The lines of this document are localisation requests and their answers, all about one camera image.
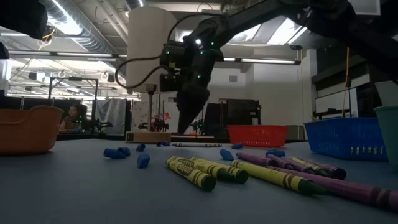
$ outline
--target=purple crayon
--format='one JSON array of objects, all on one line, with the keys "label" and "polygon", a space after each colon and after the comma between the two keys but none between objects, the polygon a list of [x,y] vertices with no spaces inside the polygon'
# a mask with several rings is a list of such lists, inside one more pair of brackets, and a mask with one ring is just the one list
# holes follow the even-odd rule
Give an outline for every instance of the purple crayon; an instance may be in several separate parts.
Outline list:
[{"label": "purple crayon", "polygon": [[290,162],[284,161],[283,159],[281,159],[275,155],[268,154],[267,158],[275,160],[276,163],[278,164],[278,167],[280,167],[280,168],[294,169],[293,165]]},{"label": "purple crayon", "polygon": [[253,164],[260,165],[260,166],[277,166],[278,165],[278,163],[273,159],[268,159],[266,157],[258,157],[258,156],[250,155],[250,154],[243,153],[243,152],[236,153],[236,156],[241,160],[248,161]]},{"label": "purple crayon", "polygon": [[294,167],[294,170],[297,170],[297,171],[300,171],[300,172],[306,172],[308,174],[316,174],[315,171],[309,166],[306,166],[306,165],[301,164],[299,162],[293,161],[293,160],[291,160],[291,159],[289,159],[287,157],[284,157],[284,156],[282,156],[281,159],[283,159],[284,161],[292,164],[293,167]]},{"label": "purple crayon", "polygon": [[366,184],[357,184],[278,167],[267,168],[312,180],[337,196],[398,212],[398,191],[380,189]]},{"label": "purple crayon", "polygon": [[324,168],[325,170],[327,170],[331,174],[332,178],[336,178],[336,179],[339,179],[339,180],[344,180],[346,178],[346,176],[347,176],[346,171],[343,170],[342,168],[335,167],[335,166],[329,165],[329,164],[321,164],[319,162],[315,162],[315,161],[310,160],[310,159],[301,159],[301,160],[303,160],[305,162],[309,162],[311,164],[314,164],[314,165],[316,165],[318,167]]}]

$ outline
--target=white cylinder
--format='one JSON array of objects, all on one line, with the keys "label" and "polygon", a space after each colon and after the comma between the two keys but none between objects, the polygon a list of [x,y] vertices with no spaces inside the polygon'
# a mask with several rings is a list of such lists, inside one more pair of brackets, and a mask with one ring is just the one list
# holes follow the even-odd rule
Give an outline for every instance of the white cylinder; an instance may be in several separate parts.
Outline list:
[{"label": "white cylinder", "polygon": [[[163,45],[172,26],[177,22],[173,14],[156,7],[138,7],[129,14],[129,43],[128,59],[156,57],[162,53]],[[150,61],[136,61],[127,64],[127,86],[141,82],[155,67],[159,66],[159,59]],[[166,71],[156,71],[143,85],[133,89],[146,92],[145,84],[158,85],[159,76]]]}]

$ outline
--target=teal bin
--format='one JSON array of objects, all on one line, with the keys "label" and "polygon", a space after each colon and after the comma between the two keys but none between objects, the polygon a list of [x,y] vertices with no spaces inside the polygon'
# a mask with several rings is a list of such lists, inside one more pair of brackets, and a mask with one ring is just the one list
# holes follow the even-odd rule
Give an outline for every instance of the teal bin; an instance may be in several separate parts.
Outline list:
[{"label": "teal bin", "polygon": [[382,106],[374,110],[379,120],[388,160],[394,170],[398,171],[398,106]]}]

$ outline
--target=yellow crayon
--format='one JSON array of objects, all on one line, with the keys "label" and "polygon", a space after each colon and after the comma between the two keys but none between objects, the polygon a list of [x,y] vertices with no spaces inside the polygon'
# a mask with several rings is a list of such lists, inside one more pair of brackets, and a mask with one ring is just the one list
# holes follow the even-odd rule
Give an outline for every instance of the yellow crayon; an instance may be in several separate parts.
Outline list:
[{"label": "yellow crayon", "polygon": [[297,192],[311,194],[327,194],[327,190],[319,185],[298,177],[296,175],[278,172],[261,166],[256,166],[247,162],[234,160],[231,166],[247,171],[250,175],[281,187],[295,190]]},{"label": "yellow crayon", "polygon": [[200,159],[200,158],[197,158],[197,157],[191,157],[190,160],[197,161],[197,162],[202,162],[202,163],[213,165],[213,166],[217,166],[217,167],[220,167],[220,168],[224,168],[229,173],[233,174],[234,177],[235,177],[235,181],[240,183],[240,184],[246,183],[246,181],[249,178],[249,174],[245,170],[237,169],[237,168],[234,168],[234,167],[231,167],[231,166],[227,166],[227,165],[224,165],[224,164],[219,164],[219,163],[213,162],[213,161],[208,161],[206,159]]},{"label": "yellow crayon", "polygon": [[314,164],[312,164],[310,162],[307,162],[307,161],[303,161],[303,160],[301,160],[299,158],[296,158],[296,157],[293,157],[293,156],[289,156],[289,159],[311,167],[318,175],[322,175],[324,177],[330,177],[331,176],[324,168],[322,168],[320,166],[314,165]]},{"label": "yellow crayon", "polygon": [[226,171],[225,168],[214,166],[211,164],[206,164],[203,162],[198,162],[198,161],[192,161],[190,159],[182,158],[182,157],[177,157],[177,156],[172,156],[170,159],[176,160],[181,162],[182,164],[186,165],[187,167],[191,167],[197,170],[200,170],[202,172],[205,172],[212,177],[217,178],[218,180],[225,180],[225,181],[233,181],[235,180],[235,176],[230,174],[229,172]]},{"label": "yellow crayon", "polygon": [[179,161],[167,159],[166,166],[203,190],[212,191],[216,187],[216,179],[214,177],[200,170],[187,167]]}]

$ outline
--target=robotic arm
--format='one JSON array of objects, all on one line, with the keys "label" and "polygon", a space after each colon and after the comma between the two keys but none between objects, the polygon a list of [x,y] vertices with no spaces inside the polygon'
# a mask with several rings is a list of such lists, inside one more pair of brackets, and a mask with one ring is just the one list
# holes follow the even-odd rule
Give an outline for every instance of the robotic arm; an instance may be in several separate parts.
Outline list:
[{"label": "robotic arm", "polygon": [[177,91],[179,133],[185,132],[208,100],[214,64],[224,60],[220,48],[236,34],[277,16],[346,43],[392,80],[397,78],[391,74],[398,61],[398,42],[360,23],[347,0],[265,0],[231,16],[206,19],[183,43],[169,40],[164,45],[160,64],[172,73],[161,75],[160,90]]}]

